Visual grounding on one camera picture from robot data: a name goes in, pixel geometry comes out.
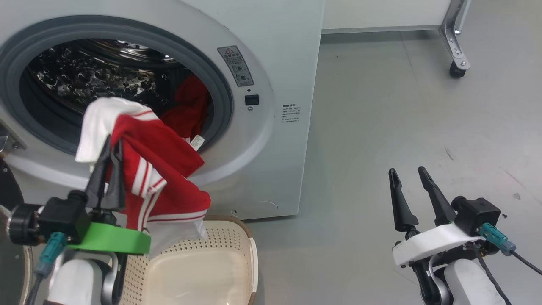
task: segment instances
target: concrete floor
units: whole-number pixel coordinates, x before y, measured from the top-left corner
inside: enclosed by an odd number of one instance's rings
[[[250,222],[256,304],[421,304],[394,266],[387,171],[395,167],[421,231],[434,227],[417,174],[448,200],[484,197],[499,228],[542,266],[542,2],[473,1],[459,37],[472,68],[451,79],[437,32],[323,36],[299,215]],[[542,277],[486,259],[513,304],[539,304]]]

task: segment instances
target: cart wheel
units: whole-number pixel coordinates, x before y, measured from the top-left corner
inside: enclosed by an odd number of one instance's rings
[[[460,78],[465,76],[466,70],[459,69],[457,65],[455,64],[455,61],[451,62],[450,66],[450,76],[453,78]]]

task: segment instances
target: plastic laundry basket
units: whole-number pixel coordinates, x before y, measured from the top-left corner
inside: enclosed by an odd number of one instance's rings
[[[207,238],[184,240],[153,260],[130,256],[121,305],[250,305],[258,255],[248,227],[233,217],[207,217]]]

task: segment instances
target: cable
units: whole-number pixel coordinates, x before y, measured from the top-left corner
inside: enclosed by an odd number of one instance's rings
[[[490,223],[485,223],[479,227],[478,233],[488,242],[497,246],[505,256],[512,255],[512,250],[516,249],[515,244],[509,241],[506,235]]]
[[[40,289],[40,284],[42,280],[43,275],[36,275],[36,280],[34,281],[34,285],[32,286],[32,289],[30,290],[27,299],[24,301],[24,305],[34,305],[34,302],[36,302],[37,291]]]
[[[536,273],[542,275],[542,270],[538,269],[535,265],[531,264],[528,260],[524,259],[521,255],[517,254],[514,250],[510,251],[510,253],[517,257],[522,263],[526,264],[529,268],[536,271]]]
[[[53,269],[56,258],[64,251],[66,247],[67,238],[64,233],[54,232],[47,241],[47,245],[41,251],[40,263],[34,270],[36,280],[32,289],[28,293],[27,299],[24,301],[24,305],[34,305],[36,302],[37,292],[40,289],[40,284],[44,278],[48,278]]]
[[[505,300],[505,304],[506,304],[506,305],[512,305],[512,304],[510,303],[510,301],[508,300],[508,298],[506,297],[505,293],[502,292],[501,286],[499,286],[499,284],[497,283],[497,281],[495,280],[495,278],[494,278],[493,275],[491,274],[491,271],[490,271],[489,268],[487,267],[486,262],[484,262],[484,260],[483,260],[483,258],[482,258],[482,254],[480,254],[479,249],[474,249],[474,254],[476,255],[478,261],[480,262],[480,265],[482,266],[482,268],[483,268],[484,271],[486,272],[487,277],[489,277],[489,280],[493,283],[493,285],[495,285],[495,289],[497,290],[497,292],[499,293],[499,295]]]

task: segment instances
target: specification label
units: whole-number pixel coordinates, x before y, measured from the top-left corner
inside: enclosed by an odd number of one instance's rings
[[[236,46],[223,47],[217,49],[235,78],[237,87],[250,86],[254,84],[252,75],[248,71],[247,63],[243,55]]]
[[[296,104],[288,104],[282,106],[282,122],[294,123],[299,122],[299,114],[301,113],[301,107]]]

